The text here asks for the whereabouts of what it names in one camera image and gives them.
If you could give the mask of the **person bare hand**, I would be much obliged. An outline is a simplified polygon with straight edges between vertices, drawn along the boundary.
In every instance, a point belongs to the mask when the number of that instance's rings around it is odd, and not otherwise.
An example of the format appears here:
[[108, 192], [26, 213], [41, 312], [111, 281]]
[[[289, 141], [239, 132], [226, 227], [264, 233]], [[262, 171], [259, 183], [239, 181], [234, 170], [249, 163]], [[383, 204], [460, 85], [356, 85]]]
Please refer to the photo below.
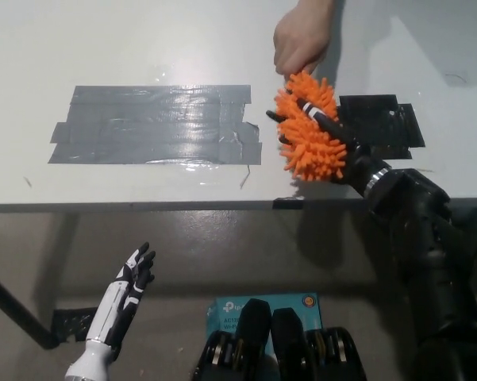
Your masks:
[[283, 16], [273, 34], [278, 74], [289, 79], [301, 71], [314, 71], [330, 44], [334, 10], [333, 0], [299, 0]]

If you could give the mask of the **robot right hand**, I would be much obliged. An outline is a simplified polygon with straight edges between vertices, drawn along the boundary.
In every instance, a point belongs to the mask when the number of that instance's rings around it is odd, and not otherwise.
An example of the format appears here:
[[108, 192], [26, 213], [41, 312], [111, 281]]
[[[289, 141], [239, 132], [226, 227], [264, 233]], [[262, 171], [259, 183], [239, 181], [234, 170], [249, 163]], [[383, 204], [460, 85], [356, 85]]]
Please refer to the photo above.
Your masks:
[[372, 157], [371, 149], [352, 130], [303, 98], [266, 115], [277, 123], [284, 170], [295, 180], [349, 185], [365, 197], [377, 178], [390, 170], [383, 160]]

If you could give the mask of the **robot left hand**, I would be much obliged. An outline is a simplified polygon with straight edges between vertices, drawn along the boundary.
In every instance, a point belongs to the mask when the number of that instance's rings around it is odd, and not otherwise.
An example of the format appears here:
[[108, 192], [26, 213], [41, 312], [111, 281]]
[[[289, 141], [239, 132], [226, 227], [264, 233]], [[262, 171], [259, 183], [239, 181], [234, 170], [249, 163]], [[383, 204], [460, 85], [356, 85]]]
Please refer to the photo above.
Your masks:
[[146, 287], [155, 278], [155, 256], [156, 252], [150, 251], [145, 242], [125, 261], [102, 297], [87, 334], [88, 341], [107, 345], [113, 352], [120, 350]]

